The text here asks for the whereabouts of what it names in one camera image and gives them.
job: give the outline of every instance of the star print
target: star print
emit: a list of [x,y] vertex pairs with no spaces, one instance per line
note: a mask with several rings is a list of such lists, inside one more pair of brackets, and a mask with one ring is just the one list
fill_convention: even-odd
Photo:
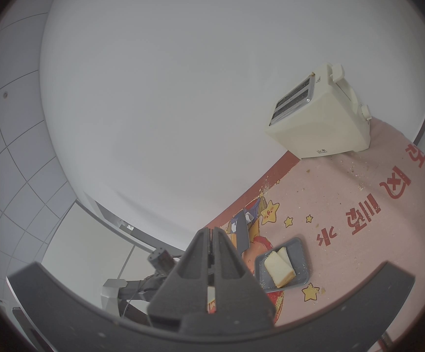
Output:
[[320,287],[314,287],[312,283],[309,283],[309,285],[302,290],[304,294],[303,300],[304,301],[317,300],[317,293],[319,292],[319,290],[320,290]]
[[274,223],[276,221],[276,211],[278,210],[279,203],[268,202],[268,206],[261,212],[263,220],[261,225],[268,223]]
[[289,227],[289,226],[292,226],[292,220],[293,219],[294,218],[287,217],[287,219],[284,221],[284,224],[286,225],[286,228]]

